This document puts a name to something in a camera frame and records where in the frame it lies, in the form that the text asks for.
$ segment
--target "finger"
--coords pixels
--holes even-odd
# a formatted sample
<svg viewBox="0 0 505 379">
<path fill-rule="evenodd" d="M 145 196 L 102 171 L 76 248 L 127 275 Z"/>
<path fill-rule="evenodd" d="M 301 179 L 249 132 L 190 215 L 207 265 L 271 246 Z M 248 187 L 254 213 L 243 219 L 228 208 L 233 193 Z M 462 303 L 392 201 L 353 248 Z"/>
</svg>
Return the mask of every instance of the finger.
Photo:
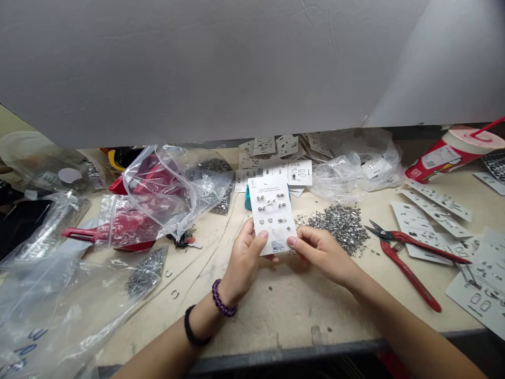
<svg viewBox="0 0 505 379">
<path fill-rule="evenodd" d="M 321 229 L 315 229 L 310 226 L 300 226 L 296 229 L 296 234 L 298 238 L 305 241 L 310 241 L 312 246 L 317 246 L 318 242 L 321 240 L 325 231 Z"/>
<path fill-rule="evenodd" d="M 268 254 L 268 255 L 264 255 L 262 256 L 261 258 L 265 258 L 271 262 L 274 262 L 274 263 L 279 263 L 280 260 L 279 258 L 277 258 L 274 254 Z"/>
<path fill-rule="evenodd" d="M 244 222 L 244 225 L 242 226 L 242 229 L 238 233 L 238 235 L 251 235 L 254 229 L 254 221 L 252 218 L 248 219 L 246 222 Z"/>
<path fill-rule="evenodd" d="M 291 246 L 297 253 L 300 253 L 309 261 L 314 262 L 314 259 L 320 254 L 320 252 L 310 246 L 307 242 L 297 237 L 289 237 L 288 245 Z"/>
<path fill-rule="evenodd" d="M 298 258 L 302 261 L 302 263 L 304 264 L 305 267 L 308 267 L 309 264 L 310 264 L 310 261 L 305 258 L 303 255 L 301 255 L 300 253 L 296 253 L 296 255 L 298 256 Z"/>
<path fill-rule="evenodd" d="M 249 246 L 249 250 L 247 251 L 248 254 L 252 256 L 259 256 L 261 254 L 261 251 L 263 251 L 263 248 L 267 244 L 267 238 L 268 238 L 268 232 L 267 231 L 261 231 L 258 233 L 256 237 L 251 242 L 251 245 Z"/>
</svg>

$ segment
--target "forearm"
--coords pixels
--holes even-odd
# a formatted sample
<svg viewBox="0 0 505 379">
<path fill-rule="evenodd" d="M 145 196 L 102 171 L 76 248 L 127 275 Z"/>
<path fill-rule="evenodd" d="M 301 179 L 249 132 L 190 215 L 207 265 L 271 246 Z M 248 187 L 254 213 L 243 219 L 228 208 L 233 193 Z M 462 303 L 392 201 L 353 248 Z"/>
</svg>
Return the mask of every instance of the forearm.
<svg viewBox="0 0 505 379">
<path fill-rule="evenodd" d="M 363 271 L 358 275 L 357 284 L 348 289 L 414 377 L 485 377 L 454 345 L 401 305 L 369 275 Z"/>
<path fill-rule="evenodd" d="M 189 325 L 197 339 L 205 340 L 216 333 L 222 319 L 212 294 L 208 294 L 191 311 Z M 184 317 L 181 317 L 128 361 L 113 378 L 180 378 L 200 351 L 201 348 L 189 342 Z"/>
</svg>

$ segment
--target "purple beaded bracelet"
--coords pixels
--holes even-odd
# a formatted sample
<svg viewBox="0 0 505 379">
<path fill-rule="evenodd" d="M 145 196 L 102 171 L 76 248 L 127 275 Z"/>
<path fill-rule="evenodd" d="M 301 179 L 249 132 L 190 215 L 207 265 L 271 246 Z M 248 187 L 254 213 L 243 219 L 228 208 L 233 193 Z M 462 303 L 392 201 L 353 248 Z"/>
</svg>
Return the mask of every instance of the purple beaded bracelet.
<svg viewBox="0 0 505 379">
<path fill-rule="evenodd" d="M 221 279 L 218 279 L 212 285 L 212 298 L 216 302 L 216 307 L 219 308 L 219 311 L 223 313 L 226 317 L 233 317 L 235 313 L 237 313 L 238 305 L 235 305 L 232 309 L 228 308 L 223 304 L 221 299 L 219 298 L 219 294 L 217 293 L 217 286 L 221 283 Z"/>
</svg>

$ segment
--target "black wristband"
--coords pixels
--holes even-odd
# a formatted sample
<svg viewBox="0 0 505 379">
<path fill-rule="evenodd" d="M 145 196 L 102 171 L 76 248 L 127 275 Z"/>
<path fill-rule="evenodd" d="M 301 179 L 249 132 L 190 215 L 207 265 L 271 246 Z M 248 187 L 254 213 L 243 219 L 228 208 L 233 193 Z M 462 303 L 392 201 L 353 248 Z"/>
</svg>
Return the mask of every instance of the black wristband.
<svg viewBox="0 0 505 379">
<path fill-rule="evenodd" d="M 191 327 L 189 326 L 189 314 L 193 310 L 195 306 L 192 305 L 186 310 L 186 314 L 184 315 L 184 329 L 186 330 L 186 336 L 188 337 L 188 340 L 191 342 L 191 345 L 194 345 L 196 347 L 203 347 L 207 345 L 212 337 L 209 337 L 206 340 L 199 340 L 198 338 L 195 337 L 193 334 L 193 331 L 191 330 Z"/>
</svg>

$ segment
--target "red-handled pliers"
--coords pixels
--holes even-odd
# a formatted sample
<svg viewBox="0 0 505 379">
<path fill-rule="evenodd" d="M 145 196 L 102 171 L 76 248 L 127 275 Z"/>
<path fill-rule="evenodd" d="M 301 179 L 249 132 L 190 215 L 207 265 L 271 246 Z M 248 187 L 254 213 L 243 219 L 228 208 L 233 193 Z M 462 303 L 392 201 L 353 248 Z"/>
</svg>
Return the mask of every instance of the red-handled pliers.
<svg viewBox="0 0 505 379">
<path fill-rule="evenodd" d="M 421 281 L 414 275 L 409 266 L 407 266 L 405 262 L 400 259 L 400 257 L 397 254 L 398 251 L 402 250 L 405 247 L 405 244 L 410 243 L 412 245 L 419 246 L 423 250 L 426 250 L 430 253 L 436 254 L 438 256 L 441 256 L 442 258 L 448 259 L 456 263 L 471 264 L 471 262 L 464 258 L 437 249 L 436 247 L 432 247 L 430 245 L 419 242 L 418 240 L 415 240 L 408 234 L 399 231 L 386 232 L 372 220 L 370 220 L 370 223 L 374 226 L 375 229 L 372 229 L 371 227 L 366 225 L 365 227 L 380 238 L 380 246 L 382 247 L 382 251 L 384 251 L 384 253 L 388 257 L 390 257 L 393 262 L 397 264 L 397 266 L 402 270 L 407 279 L 413 284 L 417 292 L 419 292 L 419 294 L 426 300 L 429 306 L 435 312 L 442 312 L 442 307 L 440 306 L 440 304 L 430 294 L 430 292 L 426 289 L 426 287 L 423 286 Z M 394 247 L 391 247 L 391 240 L 397 240 L 398 243 Z"/>
</svg>

